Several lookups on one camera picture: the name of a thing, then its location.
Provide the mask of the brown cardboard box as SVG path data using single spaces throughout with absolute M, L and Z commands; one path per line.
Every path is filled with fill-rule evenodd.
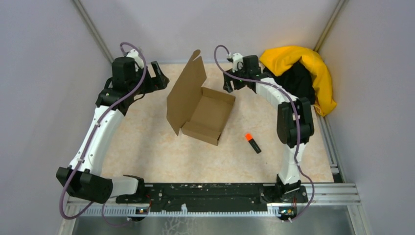
M 235 103 L 235 96 L 203 86 L 207 79 L 199 49 L 191 57 L 166 98 L 166 119 L 182 133 L 217 146 Z

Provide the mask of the orange black marker pen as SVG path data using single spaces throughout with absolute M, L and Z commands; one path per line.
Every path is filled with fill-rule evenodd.
M 256 141 L 254 140 L 254 138 L 252 137 L 251 134 L 247 133 L 245 135 L 245 138 L 248 141 L 248 143 L 251 145 L 253 150 L 256 152 L 256 154 L 261 153 L 261 149 L 260 149 L 259 145 L 256 143 Z

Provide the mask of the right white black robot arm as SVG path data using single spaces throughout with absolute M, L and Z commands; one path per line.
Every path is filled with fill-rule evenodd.
M 311 104 L 279 85 L 259 66 L 256 55 L 228 54 L 232 68 L 224 72 L 223 89 L 229 93 L 244 87 L 265 98 L 277 110 L 277 136 L 284 144 L 283 162 L 277 174 L 276 197 L 288 202 L 299 190 L 300 163 L 306 144 L 314 134 Z

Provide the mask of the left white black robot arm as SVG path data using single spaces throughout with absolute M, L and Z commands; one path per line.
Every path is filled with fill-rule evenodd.
M 152 61 L 151 66 L 154 77 L 132 57 L 113 61 L 112 77 L 98 95 L 93 120 L 78 153 L 68 167 L 60 167 L 56 173 L 69 196 L 100 204 L 119 196 L 128 196 L 136 203 L 146 198 L 141 177 L 124 175 L 109 179 L 103 178 L 101 171 L 112 137 L 135 102 L 134 97 L 163 90 L 169 83 L 157 61 Z

